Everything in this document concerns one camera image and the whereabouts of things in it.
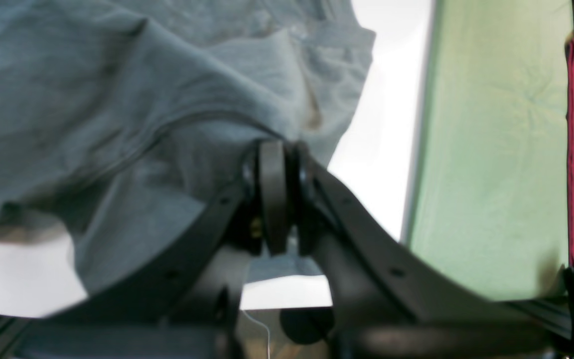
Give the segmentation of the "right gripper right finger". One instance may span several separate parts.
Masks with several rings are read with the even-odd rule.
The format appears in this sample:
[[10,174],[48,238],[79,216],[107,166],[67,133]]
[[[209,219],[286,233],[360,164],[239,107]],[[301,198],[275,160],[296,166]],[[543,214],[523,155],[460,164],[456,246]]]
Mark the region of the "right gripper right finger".
[[397,243],[303,143],[287,148],[299,251],[329,283],[332,359],[514,359],[552,349],[528,316],[473,294]]

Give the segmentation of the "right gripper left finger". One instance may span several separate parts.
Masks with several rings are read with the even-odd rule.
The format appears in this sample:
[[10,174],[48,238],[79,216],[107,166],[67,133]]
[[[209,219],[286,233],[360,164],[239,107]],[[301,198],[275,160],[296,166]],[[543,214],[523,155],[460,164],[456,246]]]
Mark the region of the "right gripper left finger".
[[32,325],[21,359],[243,359],[235,327],[249,263],[287,249],[281,141],[249,152],[189,229],[111,288]]

